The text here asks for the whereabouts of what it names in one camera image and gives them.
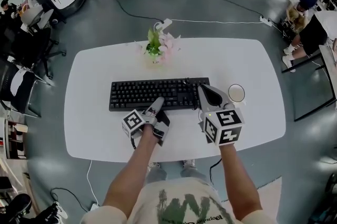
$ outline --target gray floor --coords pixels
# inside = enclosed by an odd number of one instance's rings
[[[259,19],[258,14],[221,0],[120,1],[125,9],[135,15],[161,19],[224,22],[256,22]],[[233,1],[274,20],[282,15],[288,4],[287,0]],[[54,187],[73,191],[87,208],[94,201],[86,181],[90,161],[70,157],[64,139],[64,98],[75,55],[89,48],[145,40],[147,30],[153,24],[154,21],[127,16],[115,0],[87,0],[83,8],[68,19],[66,25],[58,26],[56,34],[61,42],[60,48],[67,50],[67,57],[57,57],[51,63],[55,86],[49,88],[40,85],[36,88],[35,106],[40,110],[42,118],[27,119],[30,130],[27,138],[28,168],[42,208],[51,203],[49,190]],[[337,120],[333,106],[298,123],[294,123],[293,118],[294,114],[303,114],[331,97],[324,72],[314,72],[316,66],[311,63],[296,73],[282,74],[284,65],[281,56],[286,43],[276,29],[263,24],[174,22],[169,30],[175,36],[250,38],[259,40],[264,45],[282,89],[287,120],[286,134],[279,140],[240,151],[239,155],[256,186],[283,177],[279,223],[306,223],[332,171],[319,167],[318,160],[335,143],[333,134],[336,133]],[[218,159],[219,157],[198,159],[196,165],[208,174],[210,165]],[[121,163],[93,162],[90,180],[99,202],[103,202],[108,185],[123,166]],[[165,163],[163,167],[168,171],[169,178],[179,177],[179,163]],[[221,198],[225,200],[224,175],[220,166],[214,169],[213,177]],[[70,216],[67,223],[78,223],[83,210],[76,200],[64,191],[58,191],[57,194]]]

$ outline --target green plant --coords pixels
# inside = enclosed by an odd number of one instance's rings
[[[153,31],[151,28],[147,33],[148,45],[146,50],[151,55],[161,55],[162,52],[159,50],[161,46],[159,42],[159,32],[157,30]]]

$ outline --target desk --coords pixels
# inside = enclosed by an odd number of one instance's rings
[[[310,116],[311,114],[314,114],[316,112],[318,112],[319,110],[333,104],[336,102],[336,94],[337,94],[337,69],[335,66],[335,60],[333,58],[332,55],[332,51],[331,48],[325,45],[320,45],[320,54],[311,56],[309,59],[302,61],[299,64],[294,65],[293,67],[290,67],[289,69],[286,69],[284,71],[282,71],[282,73],[285,72],[289,72],[291,70],[295,70],[300,66],[306,65],[310,62],[312,62],[313,60],[316,60],[318,58],[321,58],[323,61],[323,65],[319,66],[316,68],[316,70],[319,69],[325,69],[326,70],[326,74],[328,76],[329,82],[330,82],[330,86],[331,86],[331,90],[332,90],[332,98],[329,99],[328,101],[326,101],[325,103],[323,103],[322,105],[318,106],[317,108],[313,109],[312,111],[302,115],[299,118],[295,119],[296,121],[299,121],[301,119],[307,118],[308,116]]]
[[[273,141],[284,135],[284,105],[274,67],[256,40],[183,38],[170,66],[147,68],[136,43],[79,52],[68,78],[64,132],[68,153],[77,158],[127,162],[133,152],[122,130],[126,112],[110,112],[113,81],[209,77],[225,92],[237,83],[246,92],[241,108],[245,126],[237,150]],[[219,155],[207,144],[198,126],[198,110],[167,111],[170,131],[163,147],[156,146],[152,161],[178,161]]]

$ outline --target black keyboard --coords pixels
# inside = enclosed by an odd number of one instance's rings
[[[144,110],[160,96],[165,98],[162,110],[197,109],[200,84],[209,85],[209,78],[112,82],[109,110]]]

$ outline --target black cap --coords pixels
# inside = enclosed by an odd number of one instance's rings
[[[5,5],[8,4],[8,0],[2,0],[1,2],[1,7],[4,7]]]

